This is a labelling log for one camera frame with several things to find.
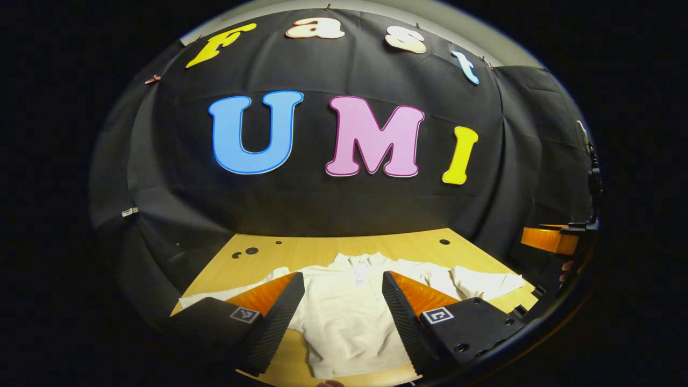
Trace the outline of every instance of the cutout letter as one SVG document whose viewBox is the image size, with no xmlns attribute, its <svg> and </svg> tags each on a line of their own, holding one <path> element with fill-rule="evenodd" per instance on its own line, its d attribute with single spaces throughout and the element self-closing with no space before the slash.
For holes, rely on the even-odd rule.
<svg viewBox="0 0 688 387">
<path fill-rule="evenodd" d="M 392 47 L 415 52 L 416 54 L 422 54 L 428 50 L 425 47 L 425 44 L 421 43 L 421 41 L 424 41 L 425 39 L 416 31 L 393 25 L 391 27 L 387 27 L 387 33 L 389 35 L 385 36 L 385 40 Z"/>
<path fill-rule="evenodd" d="M 300 92 L 268 93 L 263 103 L 271 108 L 270 144 L 253 153 L 241 145 L 241 115 L 251 104 L 247 96 L 234 96 L 215 101 L 208 111 L 213 115 L 213 151 L 217 162 L 240 175 L 264 174 L 287 161 L 292 151 L 294 106 L 303 101 Z"/>
<path fill-rule="evenodd" d="M 256 28 L 256 23 L 251 23 L 213 36 L 212 38 L 208 39 L 208 44 L 203 47 L 203 50 L 201 50 L 201 52 L 199 52 L 198 55 L 196 55 L 196 57 L 186 65 L 186 68 L 197 65 L 203 61 L 207 61 L 208 59 L 215 58 L 219 54 L 217 49 L 220 47 L 220 45 L 222 45 L 222 47 L 227 47 L 237 40 L 242 31 L 251 31 L 254 28 Z"/>
<path fill-rule="evenodd" d="M 378 170 L 390 149 L 391 157 L 384 167 L 387 175 L 408 178 L 418 173 L 416 139 L 418 126 L 425 118 L 423 112 L 410 106 L 398 106 L 385 127 L 380 129 L 370 105 L 363 98 L 338 96 L 330 100 L 330 106 L 337 111 L 338 122 L 334 160 L 325 166 L 328 174 L 352 176 L 358 173 L 361 166 L 354 161 L 356 144 L 369 174 Z"/>
<path fill-rule="evenodd" d="M 287 36 L 290 38 L 312 38 L 317 36 L 323 39 L 337 39 L 344 36 L 344 32 L 339 29 L 341 27 L 339 20 L 328 17 L 301 19 L 295 21 L 294 25 L 296 27 L 291 27 L 287 30 Z"/>
<path fill-rule="evenodd" d="M 451 159 L 449 170 L 442 174 L 442 181 L 460 185 L 466 182 L 466 168 L 469 166 L 473 144 L 477 142 L 477 133 L 467 127 L 457 126 L 454 128 L 454 136 L 454 157 Z"/>
<path fill-rule="evenodd" d="M 466 78 L 476 85 L 480 83 L 477 77 L 473 74 L 473 71 L 471 70 L 473 68 L 473 64 L 469 62 L 469 60 L 466 58 L 466 55 L 463 55 L 458 51 L 452 51 L 451 54 L 459 58 L 459 64 L 461 65 L 461 69 L 464 70 L 464 75 Z"/>
</svg>

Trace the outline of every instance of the table top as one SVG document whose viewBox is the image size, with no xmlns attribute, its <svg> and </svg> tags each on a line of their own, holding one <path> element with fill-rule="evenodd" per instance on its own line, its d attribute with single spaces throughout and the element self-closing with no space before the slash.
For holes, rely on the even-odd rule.
<svg viewBox="0 0 688 387">
<path fill-rule="evenodd" d="M 257 252 L 246 253 L 251 248 L 257 249 Z M 201 271 L 184 292 L 183 297 L 254 284 L 264 279 L 272 270 L 282 266 L 288 267 L 290 271 L 312 265 L 327 266 L 338 253 L 361 255 L 377 252 L 392 260 L 431 262 L 445 267 L 463 266 L 483 273 L 518 274 L 450 229 L 342 238 L 236 234 Z M 238 258 L 233 258 L 236 253 L 241 254 Z M 532 294 L 533 290 L 533 285 L 526 282 L 520 289 L 495 298 L 490 303 L 505 313 L 511 312 L 519 304 L 530 309 L 537 301 Z M 171 314 L 181 309 L 181 305 L 177 303 Z M 347 387 L 381 387 L 403 384 L 419 377 L 413 371 L 413 366 L 407 364 L 377 373 L 342 377 L 337 380 Z M 278 387 L 314 387 L 320 381 L 324 381 L 313 378 L 308 366 L 308 345 L 302 334 L 291 329 L 287 329 L 266 373 L 254 379 Z"/>
</svg>

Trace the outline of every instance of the white sweatshirt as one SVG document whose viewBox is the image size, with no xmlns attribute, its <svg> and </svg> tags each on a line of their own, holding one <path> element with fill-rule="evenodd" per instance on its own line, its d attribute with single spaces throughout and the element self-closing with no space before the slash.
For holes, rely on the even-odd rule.
<svg viewBox="0 0 688 387">
<path fill-rule="evenodd" d="M 349 257 L 338 254 L 327 267 L 307 266 L 305 293 L 289 328 L 309 344 L 308 362 L 317 379 L 374 373 L 411 362 L 382 294 L 383 273 L 395 271 L 461 301 L 491 300 L 523 286 L 520 275 L 477 273 L 460 266 L 393 261 L 380 253 Z M 228 291 L 180 298 L 186 308 L 205 297 L 227 300 L 289 274 L 275 269 L 262 281 Z"/>
</svg>

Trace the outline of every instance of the pink letter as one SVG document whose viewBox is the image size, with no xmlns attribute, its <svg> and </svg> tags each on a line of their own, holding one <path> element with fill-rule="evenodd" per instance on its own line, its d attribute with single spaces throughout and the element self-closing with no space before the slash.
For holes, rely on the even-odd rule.
<svg viewBox="0 0 688 387">
<path fill-rule="evenodd" d="M 425 115 L 410 106 L 398 106 L 380 129 L 368 102 L 355 96 L 338 96 L 330 100 L 338 114 L 337 144 L 334 160 L 325 166 L 332 176 L 352 176 L 361 166 L 354 161 L 354 147 L 358 144 L 365 168 L 374 174 L 391 148 L 391 158 L 385 164 L 387 175 L 409 178 L 418 174 L 416 139 L 418 126 Z"/>
</svg>

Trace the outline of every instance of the letter u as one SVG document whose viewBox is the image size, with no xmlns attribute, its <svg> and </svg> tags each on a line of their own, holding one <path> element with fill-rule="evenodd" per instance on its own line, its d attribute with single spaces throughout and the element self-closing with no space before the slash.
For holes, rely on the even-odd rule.
<svg viewBox="0 0 688 387">
<path fill-rule="evenodd" d="M 213 116 L 213 151 L 217 162 L 241 175 L 264 174 L 278 168 L 289 158 L 294 133 L 294 107 L 303 93 L 278 91 L 263 97 L 270 106 L 270 144 L 260 152 L 249 152 L 241 144 L 241 117 L 251 98 L 234 96 L 215 101 L 208 111 Z"/>
</svg>

